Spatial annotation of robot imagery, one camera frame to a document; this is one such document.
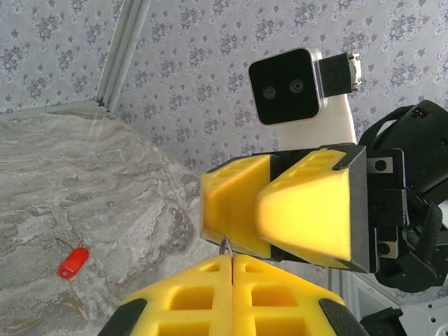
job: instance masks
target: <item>gray marble surface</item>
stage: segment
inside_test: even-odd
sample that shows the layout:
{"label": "gray marble surface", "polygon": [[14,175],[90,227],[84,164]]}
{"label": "gray marble surface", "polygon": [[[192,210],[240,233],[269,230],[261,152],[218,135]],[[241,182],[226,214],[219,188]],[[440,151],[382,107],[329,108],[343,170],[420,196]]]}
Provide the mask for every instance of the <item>gray marble surface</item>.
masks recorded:
{"label": "gray marble surface", "polygon": [[[0,335],[96,335],[128,294],[215,255],[198,182],[93,103],[0,120]],[[55,236],[90,250],[70,280]]]}

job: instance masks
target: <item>black bolt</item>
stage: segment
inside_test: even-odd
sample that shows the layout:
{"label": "black bolt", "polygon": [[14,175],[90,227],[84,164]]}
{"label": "black bolt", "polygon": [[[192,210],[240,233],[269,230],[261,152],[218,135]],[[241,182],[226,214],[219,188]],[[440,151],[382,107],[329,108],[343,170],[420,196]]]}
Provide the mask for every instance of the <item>black bolt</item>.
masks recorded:
{"label": "black bolt", "polygon": [[387,163],[384,160],[378,160],[375,162],[375,169],[382,172],[384,170],[386,170],[387,168]]}
{"label": "black bolt", "polygon": [[389,252],[391,252],[391,248],[389,247],[388,244],[381,243],[381,244],[378,244],[378,252],[380,254],[386,255],[386,254],[389,254]]}

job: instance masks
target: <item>yellow foam pad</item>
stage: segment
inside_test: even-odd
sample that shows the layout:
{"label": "yellow foam pad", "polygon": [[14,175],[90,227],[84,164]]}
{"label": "yellow foam pad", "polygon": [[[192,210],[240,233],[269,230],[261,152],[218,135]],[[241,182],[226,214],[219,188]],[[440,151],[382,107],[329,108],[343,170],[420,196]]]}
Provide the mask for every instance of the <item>yellow foam pad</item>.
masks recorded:
{"label": "yellow foam pad", "polygon": [[336,294],[248,255],[236,255],[233,266],[229,255],[216,256],[121,305],[136,299],[147,304],[130,336],[335,336],[319,300],[344,304]]}
{"label": "yellow foam pad", "polygon": [[336,335],[319,305],[336,294],[247,255],[233,272],[232,335]]}
{"label": "yellow foam pad", "polygon": [[200,237],[234,250],[270,257],[270,244],[256,235],[256,195],[270,183],[270,155],[245,157],[201,176]]}
{"label": "yellow foam pad", "polygon": [[232,329],[232,264],[219,255],[128,296],[148,303],[130,336],[228,336]]}
{"label": "yellow foam pad", "polygon": [[333,170],[346,155],[315,150],[258,193],[257,235],[318,265],[347,268],[351,259],[349,170]]}

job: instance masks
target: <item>patterned wallpaper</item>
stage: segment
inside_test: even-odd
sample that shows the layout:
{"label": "patterned wallpaper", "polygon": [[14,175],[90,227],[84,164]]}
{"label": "patterned wallpaper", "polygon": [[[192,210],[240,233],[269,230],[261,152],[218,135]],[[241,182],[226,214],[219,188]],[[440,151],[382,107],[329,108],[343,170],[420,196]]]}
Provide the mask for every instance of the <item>patterned wallpaper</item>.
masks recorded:
{"label": "patterned wallpaper", "polygon": [[123,0],[0,0],[0,113],[94,99]]}
{"label": "patterned wallpaper", "polygon": [[298,46],[357,50],[357,133],[395,107],[448,107],[448,0],[153,0],[118,101],[126,123],[200,173],[276,148],[248,79],[260,58]]}

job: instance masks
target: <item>camera lens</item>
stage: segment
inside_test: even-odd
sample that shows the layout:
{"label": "camera lens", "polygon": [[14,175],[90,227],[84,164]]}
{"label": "camera lens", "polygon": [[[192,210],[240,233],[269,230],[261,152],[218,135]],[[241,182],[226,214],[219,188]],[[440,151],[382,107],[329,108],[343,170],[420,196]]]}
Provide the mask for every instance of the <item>camera lens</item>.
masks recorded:
{"label": "camera lens", "polygon": [[266,99],[273,99],[275,98],[275,95],[277,92],[275,91],[273,86],[268,86],[263,91],[263,96],[265,96]]}
{"label": "camera lens", "polygon": [[301,91],[303,91],[303,87],[304,87],[303,82],[300,79],[295,79],[293,80],[291,85],[289,85],[289,90],[292,93],[301,93]]}

